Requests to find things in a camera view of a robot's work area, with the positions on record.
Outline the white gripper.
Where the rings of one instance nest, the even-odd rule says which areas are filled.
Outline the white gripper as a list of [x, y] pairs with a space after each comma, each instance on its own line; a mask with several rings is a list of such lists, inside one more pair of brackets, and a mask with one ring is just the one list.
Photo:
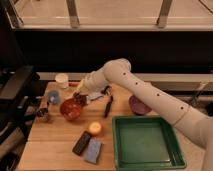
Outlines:
[[93, 92], [98, 92], [99, 88], [95, 86], [90, 74], [87, 74], [78, 84], [75, 93], [88, 95]]

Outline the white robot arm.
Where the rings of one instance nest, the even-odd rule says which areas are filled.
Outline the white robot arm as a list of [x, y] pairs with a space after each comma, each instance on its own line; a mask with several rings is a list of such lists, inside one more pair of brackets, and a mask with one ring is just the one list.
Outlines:
[[110, 83], [129, 90], [192, 143], [203, 148], [205, 155], [201, 171], [213, 171], [213, 117], [137, 78], [131, 73], [130, 62], [124, 58], [110, 60], [87, 74], [80, 81], [77, 93], [98, 92]]

